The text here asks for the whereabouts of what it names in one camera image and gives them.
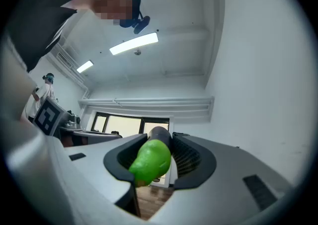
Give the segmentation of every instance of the person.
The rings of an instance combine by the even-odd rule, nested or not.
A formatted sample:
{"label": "person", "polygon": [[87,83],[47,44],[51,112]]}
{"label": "person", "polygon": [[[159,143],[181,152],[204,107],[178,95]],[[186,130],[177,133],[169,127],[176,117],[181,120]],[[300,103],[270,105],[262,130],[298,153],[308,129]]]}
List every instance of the person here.
{"label": "person", "polygon": [[32,92],[34,101],[31,106],[31,110],[28,116],[29,121],[32,123],[36,113],[44,102],[45,98],[49,96],[51,99],[54,99],[54,75],[52,73],[47,73],[46,76],[42,77],[44,79],[44,85],[41,86],[38,90]]}
{"label": "person", "polygon": [[61,37],[67,20],[88,9],[121,27],[136,24],[141,0],[21,0],[7,24],[11,40],[30,72]]}

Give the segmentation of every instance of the green object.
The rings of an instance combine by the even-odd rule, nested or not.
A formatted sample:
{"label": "green object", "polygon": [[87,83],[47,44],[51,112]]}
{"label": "green object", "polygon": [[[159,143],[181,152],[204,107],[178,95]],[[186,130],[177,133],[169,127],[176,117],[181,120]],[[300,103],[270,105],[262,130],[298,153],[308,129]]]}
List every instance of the green object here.
{"label": "green object", "polygon": [[137,158],[129,171],[135,175],[135,186],[149,185],[154,179],[167,173],[170,168],[171,153],[160,140],[150,140],[139,149]]}

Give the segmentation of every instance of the ceiling light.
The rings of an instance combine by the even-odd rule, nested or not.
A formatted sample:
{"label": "ceiling light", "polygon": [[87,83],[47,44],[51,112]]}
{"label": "ceiling light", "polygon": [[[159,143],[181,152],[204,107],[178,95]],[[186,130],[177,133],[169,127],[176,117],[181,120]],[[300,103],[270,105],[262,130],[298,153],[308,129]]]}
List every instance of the ceiling light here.
{"label": "ceiling light", "polygon": [[109,50],[113,55],[117,55],[126,50],[138,48],[140,46],[155,43],[155,42],[158,42],[158,37],[157,37],[157,34],[154,32],[151,34],[147,34],[147,35],[140,36],[138,38],[126,41],[122,44],[119,44],[115,47],[110,48]]}
{"label": "ceiling light", "polygon": [[87,69],[88,69],[89,67],[91,67],[91,66],[93,66],[93,63],[92,63],[91,61],[88,61],[88,62],[84,63],[81,67],[79,67],[79,68],[77,69],[77,71],[78,71],[79,73],[81,73],[81,72],[87,70]]}

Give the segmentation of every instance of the white ceiling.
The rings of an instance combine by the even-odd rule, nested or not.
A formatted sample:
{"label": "white ceiling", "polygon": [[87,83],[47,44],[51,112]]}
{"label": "white ceiling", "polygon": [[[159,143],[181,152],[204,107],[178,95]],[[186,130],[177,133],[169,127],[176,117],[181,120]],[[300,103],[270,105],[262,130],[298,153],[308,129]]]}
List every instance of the white ceiling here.
{"label": "white ceiling", "polygon": [[[60,44],[82,65],[92,60],[94,66],[83,72],[96,84],[138,81],[180,75],[206,75],[211,60],[206,56],[211,42],[213,0],[142,0],[143,16],[151,18],[139,35],[133,28],[112,25],[91,11],[75,14],[63,30]],[[159,42],[113,56],[109,48],[138,36],[157,32]]]}

